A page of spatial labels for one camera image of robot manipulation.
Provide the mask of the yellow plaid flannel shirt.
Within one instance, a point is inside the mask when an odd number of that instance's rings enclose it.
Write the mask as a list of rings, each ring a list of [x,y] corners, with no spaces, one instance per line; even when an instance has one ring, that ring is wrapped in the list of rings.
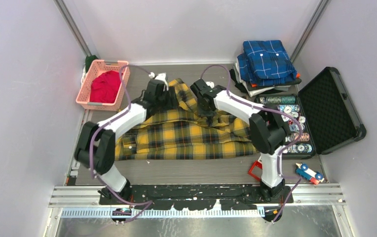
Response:
[[[199,115],[197,101],[181,79],[170,82],[179,105],[133,127],[115,146],[115,160],[224,159],[254,155],[248,123],[224,111]]]

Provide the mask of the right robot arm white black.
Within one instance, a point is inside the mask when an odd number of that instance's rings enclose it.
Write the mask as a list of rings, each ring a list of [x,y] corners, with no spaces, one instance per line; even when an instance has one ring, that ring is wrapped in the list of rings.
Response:
[[[280,111],[243,99],[223,86],[211,87],[203,79],[190,89],[203,111],[224,111],[249,124],[250,140],[260,152],[262,164],[259,192],[266,202],[275,202],[285,187],[280,159],[285,138],[291,133]]]

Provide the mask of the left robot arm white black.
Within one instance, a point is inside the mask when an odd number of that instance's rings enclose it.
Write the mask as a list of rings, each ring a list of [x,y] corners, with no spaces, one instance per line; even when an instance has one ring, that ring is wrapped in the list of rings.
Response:
[[[114,164],[117,139],[160,110],[177,106],[175,89],[168,84],[166,74],[155,75],[142,95],[132,100],[125,110],[104,121],[88,121],[83,125],[74,159],[101,179],[112,192],[113,200],[126,204],[131,197],[130,182]]]

